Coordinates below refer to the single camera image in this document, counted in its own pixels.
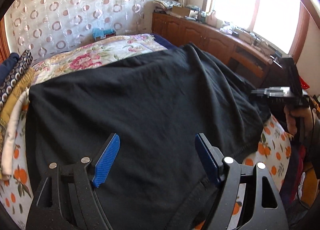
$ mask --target bed sheet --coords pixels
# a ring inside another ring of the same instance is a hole
[[[77,70],[97,68],[127,57],[165,49],[149,34],[111,37],[71,52],[58,54],[36,64],[34,66],[36,75],[33,85]],[[33,199],[25,152],[27,109],[28,100],[23,106],[16,132],[16,148],[13,157],[14,176],[8,181],[0,181],[1,203],[21,229],[25,229]],[[279,190],[283,183],[291,154],[290,137],[284,132],[276,119],[271,116],[261,134],[257,152],[249,155],[244,160],[244,164],[251,166],[257,162],[265,163]],[[245,185],[241,185],[228,229],[235,228],[239,220],[244,190]]]

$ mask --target navy blue fabric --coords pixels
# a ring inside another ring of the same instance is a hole
[[[166,47],[168,50],[171,49],[176,49],[177,46],[174,46],[173,44],[171,44],[169,41],[167,41],[166,39],[162,38],[160,35],[152,33],[152,36],[154,36],[155,41],[159,44],[161,44],[162,46]]]
[[[17,53],[11,53],[10,56],[0,65],[0,85],[3,84],[5,78],[17,64],[20,56]]]

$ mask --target black cloth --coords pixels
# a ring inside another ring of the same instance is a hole
[[[252,89],[192,44],[32,86],[26,122],[31,184],[51,162],[75,163],[115,132],[120,151],[97,190],[112,227],[188,229],[181,211],[193,205],[200,211],[211,191],[201,182],[206,175],[195,136],[204,133],[238,162],[255,152],[270,111],[249,102]]]

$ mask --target wooden cabinet door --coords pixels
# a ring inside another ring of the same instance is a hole
[[[182,36],[182,44],[185,45],[189,42],[192,42],[195,46],[203,49],[203,27],[198,23],[192,23],[191,21],[186,20],[183,24],[185,24],[185,26],[180,31]]]
[[[228,64],[234,43],[227,36],[215,30],[207,30],[204,36],[204,51],[214,55],[224,64]]]
[[[159,14],[153,14],[152,16],[152,33],[156,33],[160,36],[163,34],[163,20]]]
[[[180,43],[180,36],[179,36],[179,27],[180,22],[178,18],[171,18],[168,17],[164,21],[164,29],[165,32],[163,32],[162,37],[167,39],[169,42],[171,42],[173,45],[179,47],[181,45]]]

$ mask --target cardboard box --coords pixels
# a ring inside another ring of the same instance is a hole
[[[172,12],[177,14],[177,15],[180,15],[182,17],[191,17],[195,14],[197,14],[196,11],[193,11],[193,10],[190,10],[189,8],[186,8],[186,7],[178,7],[178,6],[173,6],[172,7]]]

